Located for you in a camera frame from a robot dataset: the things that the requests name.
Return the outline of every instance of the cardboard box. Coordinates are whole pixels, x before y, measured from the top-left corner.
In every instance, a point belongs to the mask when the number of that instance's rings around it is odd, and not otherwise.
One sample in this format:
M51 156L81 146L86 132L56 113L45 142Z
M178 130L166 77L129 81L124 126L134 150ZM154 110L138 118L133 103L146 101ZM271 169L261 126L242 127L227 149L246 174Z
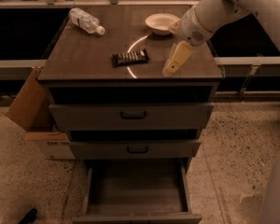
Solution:
M36 144L45 159L73 160L75 158L69 147L70 142L66 133L28 132L24 140Z
M66 133L53 131L49 100L37 82L41 68L34 68L11 104L6 116L27 131L24 140L36 144L46 159L72 160Z

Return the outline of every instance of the drawer handle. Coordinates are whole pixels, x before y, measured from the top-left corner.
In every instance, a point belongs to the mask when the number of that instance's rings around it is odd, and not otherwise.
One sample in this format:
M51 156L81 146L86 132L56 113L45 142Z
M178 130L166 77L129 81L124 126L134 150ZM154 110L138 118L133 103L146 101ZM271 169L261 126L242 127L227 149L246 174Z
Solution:
M120 117L122 119L144 119L147 116L147 112L146 111L141 111L141 112L124 112L121 111L120 112Z
M131 154L148 153L148 147L143 147L143 148L127 147L127 151L128 151L128 153L131 153Z

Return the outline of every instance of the speckled floor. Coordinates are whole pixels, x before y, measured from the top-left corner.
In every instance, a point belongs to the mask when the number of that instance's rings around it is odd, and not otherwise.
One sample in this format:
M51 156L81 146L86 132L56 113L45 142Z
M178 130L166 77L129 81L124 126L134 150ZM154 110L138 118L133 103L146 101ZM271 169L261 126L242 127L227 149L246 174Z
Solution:
M35 223L71 223L80 214L86 173L78 161L45 160L0 106L0 224L18 223L33 207ZM201 224L254 224L280 150L280 103L216 103L188 173Z

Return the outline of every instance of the drawer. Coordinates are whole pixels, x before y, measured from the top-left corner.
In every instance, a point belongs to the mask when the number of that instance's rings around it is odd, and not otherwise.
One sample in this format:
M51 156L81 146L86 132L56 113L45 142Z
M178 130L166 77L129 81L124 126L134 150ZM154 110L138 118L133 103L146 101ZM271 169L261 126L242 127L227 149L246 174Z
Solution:
M87 143L71 142L70 148L76 159L153 159L153 158L187 158L195 156L200 142L121 142L121 143Z
M199 223L180 159L93 161L81 223Z
M212 103L186 105L51 105L60 131L205 128Z

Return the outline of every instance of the plastic bottle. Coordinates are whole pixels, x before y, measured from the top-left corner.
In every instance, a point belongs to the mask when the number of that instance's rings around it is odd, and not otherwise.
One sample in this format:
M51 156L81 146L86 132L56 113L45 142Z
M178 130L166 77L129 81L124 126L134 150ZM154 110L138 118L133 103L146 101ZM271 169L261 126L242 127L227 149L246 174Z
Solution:
M100 26L99 20L80 8L72 8L69 12L69 16L73 24L82 28L89 34L97 33L98 35L103 35L105 33L105 28Z

